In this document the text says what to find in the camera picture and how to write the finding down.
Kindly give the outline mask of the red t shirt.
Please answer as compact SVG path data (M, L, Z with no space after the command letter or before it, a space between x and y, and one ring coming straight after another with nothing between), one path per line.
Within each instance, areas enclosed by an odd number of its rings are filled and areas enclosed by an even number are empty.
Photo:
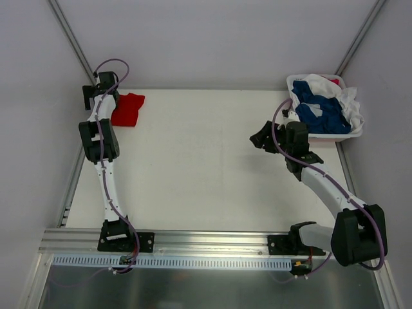
M139 110L144 105L145 96L128 93L120 95L118 106L111 116L111 124L116 127L135 127Z

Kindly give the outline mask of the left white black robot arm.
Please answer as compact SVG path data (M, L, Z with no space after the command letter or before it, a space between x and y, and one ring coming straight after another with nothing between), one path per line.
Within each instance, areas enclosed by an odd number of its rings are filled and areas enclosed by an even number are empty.
M135 237L118 200L115 160L120 156L120 146L111 123L120 100L120 79L113 71L94 73L94 77L96 85L82 87L85 107L91 115L79 124L79 133L86 159L94 165L102 191L104 221L99 243L127 251L133 247Z

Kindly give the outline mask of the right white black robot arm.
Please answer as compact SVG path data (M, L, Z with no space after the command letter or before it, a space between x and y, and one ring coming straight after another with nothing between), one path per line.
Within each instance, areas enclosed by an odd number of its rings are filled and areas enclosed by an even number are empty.
M305 124L268 121L249 140L267 153L283 155L288 171L316 194L335 220L332 228L314 221L292 225L286 242L288 250L300 255L314 247L333 254L344 267L382 267L388 253L383 209L352 195L329 173L323 159L310 150Z

